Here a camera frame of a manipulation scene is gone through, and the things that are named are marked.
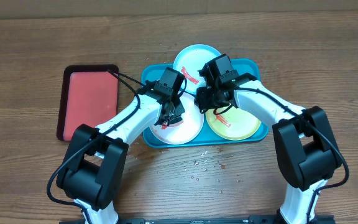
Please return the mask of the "dark green sponge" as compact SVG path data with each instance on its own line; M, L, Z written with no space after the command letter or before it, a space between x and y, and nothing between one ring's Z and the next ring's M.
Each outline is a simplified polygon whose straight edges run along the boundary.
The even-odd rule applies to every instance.
M175 127L175 126L179 126L182 123L183 123L183 119L179 116L179 117L177 117L175 119L170 119L167 122L162 123L161 127L162 127L162 129L172 128L172 127Z

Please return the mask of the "white plate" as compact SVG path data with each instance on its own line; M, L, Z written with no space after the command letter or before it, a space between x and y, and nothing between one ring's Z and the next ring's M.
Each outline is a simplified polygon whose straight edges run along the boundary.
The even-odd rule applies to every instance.
M185 144L197 137L203 127L204 115L194 104L194 99L192 95L184 93L180 97L185 109L185 112L181 114L182 121L168 127L152 125L150 126L152 134L158 140L173 145Z

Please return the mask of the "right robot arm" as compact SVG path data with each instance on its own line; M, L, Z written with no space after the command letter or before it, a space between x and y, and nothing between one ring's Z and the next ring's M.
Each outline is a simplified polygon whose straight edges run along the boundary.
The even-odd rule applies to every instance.
M250 73L240 74L223 54L199 70L205 85L196 91L202 113L233 106L249 112L272 129L277 163L287 190L273 223L334 223L317 216L317 199L324 189L344 185L349 167L339 152L323 109L294 105L263 86Z

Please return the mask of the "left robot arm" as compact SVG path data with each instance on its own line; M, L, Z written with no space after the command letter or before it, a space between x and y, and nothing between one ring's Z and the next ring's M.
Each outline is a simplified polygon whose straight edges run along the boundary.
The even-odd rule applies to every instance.
M151 125L182 121L180 98L187 80L167 67L157 81L134 90L134 99L109 121L75 130L62 164L47 184L48 198L78 207L80 223L117 223L113 200L121 184L129 146Z

